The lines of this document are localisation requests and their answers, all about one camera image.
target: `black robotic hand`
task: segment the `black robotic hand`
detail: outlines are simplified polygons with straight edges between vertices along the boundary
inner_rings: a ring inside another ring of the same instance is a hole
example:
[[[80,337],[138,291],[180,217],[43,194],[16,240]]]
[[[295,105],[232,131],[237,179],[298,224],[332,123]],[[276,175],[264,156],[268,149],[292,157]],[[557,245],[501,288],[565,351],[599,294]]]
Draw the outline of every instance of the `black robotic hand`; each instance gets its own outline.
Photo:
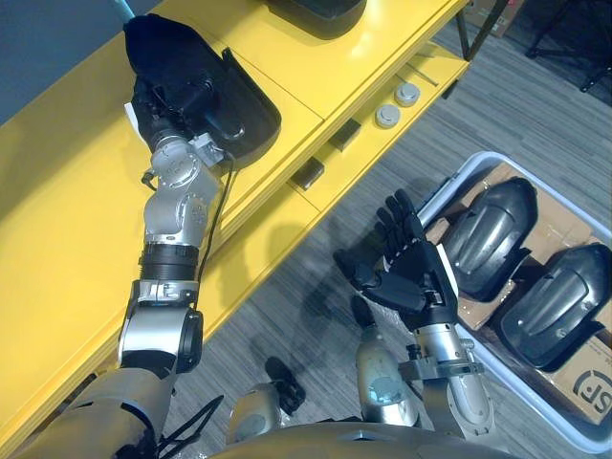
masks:
[[[395,310],[409,330],[432,323],[454,323],[457,297],[436,247],[405,191],[396,191],[379,208],[375,230],[384,242],[383,269],[375,270],[349,251],[334,258],[351,284],[365,297]]]

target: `white plastic bin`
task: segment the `white plastic bin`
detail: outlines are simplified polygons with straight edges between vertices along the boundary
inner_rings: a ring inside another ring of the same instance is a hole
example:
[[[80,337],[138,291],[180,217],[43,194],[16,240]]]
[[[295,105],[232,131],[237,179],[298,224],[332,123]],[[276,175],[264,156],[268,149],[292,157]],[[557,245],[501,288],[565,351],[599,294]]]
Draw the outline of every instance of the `white plastic bin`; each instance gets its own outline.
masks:
[[[534,174],[512,161],[510,158],[492,151],[483,151],[472,155],[461,168],[442,185],[442,187],[426,202],[419,211],[419,218],[426,227],[433,219],[457,196],[465,191],[465,183],[473,181],[475,177],[482,176],[486,171],[506,163],[520,171],[534,185],[539,186],[556,198],[561,204],[572,210],[579,218],[587,223],[593,230],[593,235],[603,243],[610,245],[612,233],[610,230],[593,219],[590,215],[565,199],[557,191],[547,186]],[[573,416],[568,412],[559,412],[542,399],[529,385],[520,380],[510,368],[498,359],[489,349],[485,348],[475,339],[468,330],[461,325],[457,326],[462,338],[474,340],[474,353],[484,363],[488,371],[493,373],[501,382],[506,384],[526,404],[544,418],[562,437],[576,448],[589,453],[603,453],[612,448],[612,423],[604,421],[600,426],[593,426]]]

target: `black cable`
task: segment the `black cable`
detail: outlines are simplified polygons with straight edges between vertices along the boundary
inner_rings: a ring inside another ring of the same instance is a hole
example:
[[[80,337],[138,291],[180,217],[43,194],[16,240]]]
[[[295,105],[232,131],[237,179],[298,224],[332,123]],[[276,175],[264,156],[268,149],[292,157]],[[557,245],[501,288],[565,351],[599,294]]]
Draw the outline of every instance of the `black cable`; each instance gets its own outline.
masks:
[[[162,437],[162,439],[160,440],[160,443],[158,444],[158,453],[161,453],[165,448],[167,448],[170,445],[176,445],[176,446],[173,449],[171,449],[169,452],[164,454],[163,456],[160,456],[160,459],[170,459],[171,457],[176,456],[187,445],[195,443],[200,438],[202,430],[204,429],[204,427],[206,426],[206,424],[208,423],[208,421],[210,420],[214,412],[217,410],[221,402],[223,402],[223,399],[224,399],[224,396],[220,395],[216,399],[211,400],[200,411],[194,414],[191,417],[191,419],[189,419],[186,423],[184,423],[182,426],[177,428],[168,437],[166,438]],[[179,435],[181,435],[188,428],[193,426],[198,421],[198,419],[202,418],[203,416],[204,416],[204,419],[202,420],[202,423],[200,423],[200,425],[193,431],[191,435],[189,435],[188,437],[184,439],[180,439],[180,440],[178,439]]]
[[[202,282],[202,276],[204,275],[204,268],[207,264],[208,256],[210,255],[210,250],[212,249],[212,237],[214,236],[214,231],[217,228],[217,223],[219,221],[219,217],[221,216],[221,211],[223,210],[223,206],[226,203],[228,191],[230,191],[232,174],[233,174],[234,179],[235,179],[235,176],[238,174],[237,171],[234,174],[234,166],[235,166],[236,160],[231,155],[231,153],[226,152],[226,155],[229,159],[228,178],[226,179],[226,184],[225,184],[225,187],[223,188],[223,193],[221,194],[221,200],[219,201],[219,206],[217,206],[217,210],[214,213],[214,217],[212,218],[212,224],[210,225],[210,231],[208,232],[207,249],[204,252],[204,256],[202,257],[202,263],[200,263],[200,269],[198,270],[198,284]]]
[[[151,184],[151,181],[155,178],[155,175],[153,175],[151,172],[149,172],[148,170],[146,172],[143,173],[142,177],[141,177],[141,182],[145,185],[147,185],[149,188],[151,188],[153,191],[157,191],[157,188],[155,188],[153,186],[153,184]]]

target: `silver metal joint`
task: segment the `silver metal joint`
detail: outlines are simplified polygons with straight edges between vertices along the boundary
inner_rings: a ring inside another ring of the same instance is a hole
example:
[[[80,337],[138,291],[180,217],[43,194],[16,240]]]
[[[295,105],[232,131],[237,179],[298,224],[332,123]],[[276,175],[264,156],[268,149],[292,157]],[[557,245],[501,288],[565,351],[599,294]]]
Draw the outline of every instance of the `silver metal joint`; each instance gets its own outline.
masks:
[[[423,357],[437,361],[466,360],[468,355],[452,323],[436,323],[414,331]]]
[[[219,150],[210,137],[201,136],[197,142],[198,148],[182,137],[169,136],[157,144],[151,169],[158,186],[144,208],[146,243],[202,245],[208,207],[219,190],[203,158],[211,163],[209,155]]]

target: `cardboard box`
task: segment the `cardboard box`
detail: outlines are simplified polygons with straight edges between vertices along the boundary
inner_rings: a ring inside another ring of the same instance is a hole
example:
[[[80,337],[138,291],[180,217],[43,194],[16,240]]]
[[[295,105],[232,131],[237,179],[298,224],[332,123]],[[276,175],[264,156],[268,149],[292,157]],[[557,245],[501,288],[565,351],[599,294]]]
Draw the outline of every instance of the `cardboard box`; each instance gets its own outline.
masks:
[[[448,208],[446,216],[453,213],[463,212],[485,189],[496,184],[506,182],[512,177],[523,177],[517,170],[508,164],[501,164],[492,170],[486,177],[476,183],[458,202]],[[545,265],[551,256],[558,251],[570,247],[586,244],[591,237],[591,229],[582,222],[574,213],[565,208],[555,198],[545,191],[537,190],[537,222],[531,230],[523,247],[529,248],[532,262]],[[430,232],[436,231],[435,243],[444,240],[444,234],[448,229],[448,221],[444,232],[441,224],[436,222],[427,232],[431,240]],[[492,316],[494,311],[510,295],[514,289],[514,283],[509,280],[497,297],[487,303],[474,301],[473,299],[459,295],[459,317],[471,330],[479,330]]]
[[[599,425],[610,412],[612,350],[597,337],[586,341],[555,373],[538,373],[562,398],[561,404],[586,421]]]
[[[444,242],[450,222],[456,215],[468,208],[482,191],[512,177],[522,175],[508,164],[493,169],[428,227],[427,239],[434,244]],[[545,265],[558,251],[600,242],[591,235],[588,225],[555,198],[539,188],[536,196],[537,222],[523,243],[523,247],[532,251],[527,260],[529,264]],[[515,288],[509,280],[497,298],[489,303],[474,301],[460,294],[458,313],[461,321],[549,403],[571,411],[589,423],[600,424],[612,409],[612,349],[609,344],[612,339],[612,300],[595,317],[606,330],[586,341],[558,371],[544,373],[524,364],[504,347],[492,328],[485,326],[493,312]]]
[[[497,37],[502,36],[513,23],[523,3],[525,3],[525,0],[510,0],[508,6],[506,6],[497,19],[497,23],[493,26],[491,34]],[[464,9],[466,20],[471,24],[481,27],[487,20],[494,5],[495,0],[471,0]]]

